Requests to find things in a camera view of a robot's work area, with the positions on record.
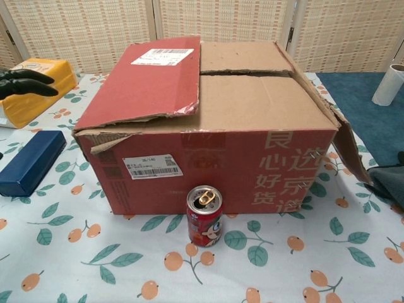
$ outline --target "can lid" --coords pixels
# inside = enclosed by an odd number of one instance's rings
[[[214,187],[197,186],[188,193],[187,205],[195,213],[210,215],[222,206],[222,195]]]

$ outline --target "yellow sponge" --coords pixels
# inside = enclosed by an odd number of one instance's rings
[[[34,93],[12,95],[0,100],[0,126],[23,128],[77,85],[76,76],[66,60],[30,58],[12,69],[32,69],[54,78],[51,84],[59,94],[43,97]]]

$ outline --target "white roll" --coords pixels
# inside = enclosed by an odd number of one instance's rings
[[[389,106],[404,83],[404,65],[392,64],[373,95],[375,104]]]

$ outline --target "soda can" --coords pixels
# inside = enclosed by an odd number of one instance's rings
[[[222,195],[212,186],[192,189],[187,196],[188,232],[191,242],[208,247],[222,234]]]

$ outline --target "woven screen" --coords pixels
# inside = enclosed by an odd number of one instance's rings
[[[149,41],[144,0],[4,0],[32,57],[76,71],[110,71],[124,49]]]
[[[0,69],[9,69],[16,66],[18,63],[13,53],[9,38],[6,34],[6,29],[0,19]]]
[[[200,34],[204,41],[279,40],[287,0],[160,0],[162,38]]]
[[[308,0],[294,59],[304,71],[383,71],[404,0]]]

